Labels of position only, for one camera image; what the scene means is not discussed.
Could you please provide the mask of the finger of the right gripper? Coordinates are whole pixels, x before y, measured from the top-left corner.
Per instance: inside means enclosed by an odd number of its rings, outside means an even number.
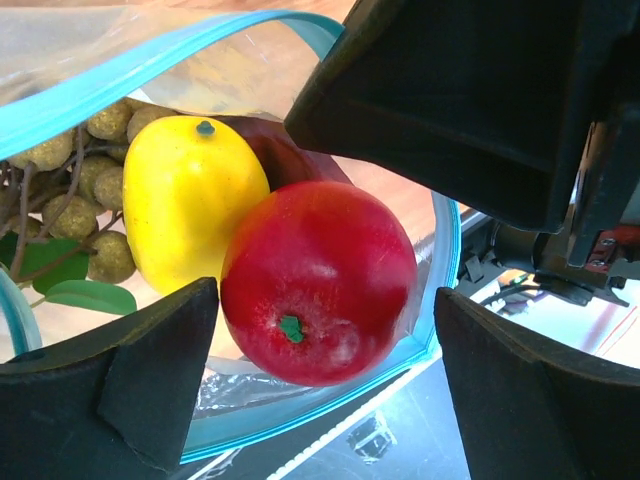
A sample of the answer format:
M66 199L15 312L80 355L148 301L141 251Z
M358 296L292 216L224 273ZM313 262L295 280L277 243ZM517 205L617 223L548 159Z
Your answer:
M358 1L285 120L524 230L554 232L579 1Z

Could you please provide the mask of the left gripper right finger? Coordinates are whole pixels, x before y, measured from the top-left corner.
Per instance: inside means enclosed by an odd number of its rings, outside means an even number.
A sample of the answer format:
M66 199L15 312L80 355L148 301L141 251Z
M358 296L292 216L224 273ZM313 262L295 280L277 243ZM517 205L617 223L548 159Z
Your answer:
M471 478L638 478L638 369L450 288L436 293L435 327Z

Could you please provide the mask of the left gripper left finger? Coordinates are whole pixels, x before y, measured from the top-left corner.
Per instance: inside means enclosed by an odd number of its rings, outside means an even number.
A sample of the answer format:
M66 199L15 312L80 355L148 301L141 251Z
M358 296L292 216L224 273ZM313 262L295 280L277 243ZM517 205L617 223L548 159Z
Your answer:
M199 279L1 367L5 479L166 479L178 467L218 312Z

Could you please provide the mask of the red toy fruit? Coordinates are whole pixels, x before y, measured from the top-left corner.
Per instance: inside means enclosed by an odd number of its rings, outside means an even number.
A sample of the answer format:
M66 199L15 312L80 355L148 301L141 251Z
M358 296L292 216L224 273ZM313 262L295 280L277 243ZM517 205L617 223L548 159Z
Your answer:
M232 338L257 367L324 387L389 354L416 284L413 246L384 203L347 183L306 181L243 220L220 298Z

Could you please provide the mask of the longan fruit bunch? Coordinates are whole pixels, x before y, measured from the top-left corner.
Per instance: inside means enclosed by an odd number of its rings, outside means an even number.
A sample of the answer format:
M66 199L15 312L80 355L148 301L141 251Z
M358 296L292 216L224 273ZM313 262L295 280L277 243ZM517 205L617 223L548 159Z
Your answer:
M42 303L127 314L122 284L137 270L122 217L125 156L135 136L173 110L124 98L1 162L1 272Z

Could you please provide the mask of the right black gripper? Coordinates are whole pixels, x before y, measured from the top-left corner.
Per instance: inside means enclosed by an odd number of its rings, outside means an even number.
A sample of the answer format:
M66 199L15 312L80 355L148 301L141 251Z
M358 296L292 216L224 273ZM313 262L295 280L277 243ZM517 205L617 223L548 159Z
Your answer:
M639 277L639 4L604 1L589 30L607 55L598 69L575 201L564 228L542 236L535 279L571 304L614 304Z

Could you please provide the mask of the yellow toy banana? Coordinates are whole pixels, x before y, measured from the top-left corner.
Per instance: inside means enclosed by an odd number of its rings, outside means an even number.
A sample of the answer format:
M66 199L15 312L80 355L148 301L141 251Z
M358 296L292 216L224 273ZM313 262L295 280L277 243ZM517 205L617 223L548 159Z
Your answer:
M228 125L152 121L130 144L123 173L124 225L142 277L167 295L219 276L236 227L269 193L258 157Z

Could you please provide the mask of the clear zip top bag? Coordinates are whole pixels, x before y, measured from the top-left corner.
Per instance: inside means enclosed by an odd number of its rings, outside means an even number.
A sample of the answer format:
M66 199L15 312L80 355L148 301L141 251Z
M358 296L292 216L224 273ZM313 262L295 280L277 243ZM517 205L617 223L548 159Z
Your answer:
M1 153L58 134L125 96L197 114L283 118L315 64L342 32L339 22L293 10L232 11L88 1L1 5ZM434 194L435 249L420 313L372 372L263 405L191 423L182 459L202 460L304 425L440 355L434 299L455 285L461 253L457 205Z

